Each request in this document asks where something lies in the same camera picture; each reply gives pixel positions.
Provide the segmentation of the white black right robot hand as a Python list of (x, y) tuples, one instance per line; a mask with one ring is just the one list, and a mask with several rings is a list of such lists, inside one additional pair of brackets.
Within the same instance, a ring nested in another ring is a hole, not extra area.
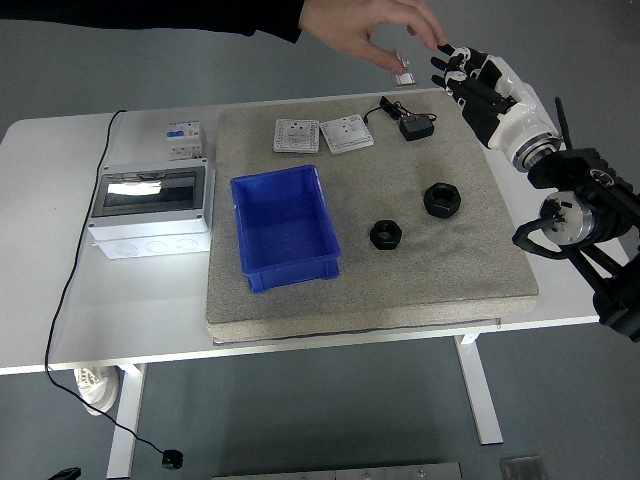
[(520, 171), (560, 149), (561, 136), (535, 92), (503, 58), (449, 44), (438, 50), (446, 57), (431, 59), (440, 71), (432, 81), (453, 98), (485, 148), (502, 152)]

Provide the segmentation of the person's hand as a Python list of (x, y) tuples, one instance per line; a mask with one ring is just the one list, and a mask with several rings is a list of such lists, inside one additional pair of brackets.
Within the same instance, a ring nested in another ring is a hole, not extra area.
[(371, 41), (381, 25), (397, 25), (429, 50), (448, 43), (444, 27), (424, 1), (306, 1), (298, 26), (331, 49), (394, 73), (403, 71), (396, 54)]

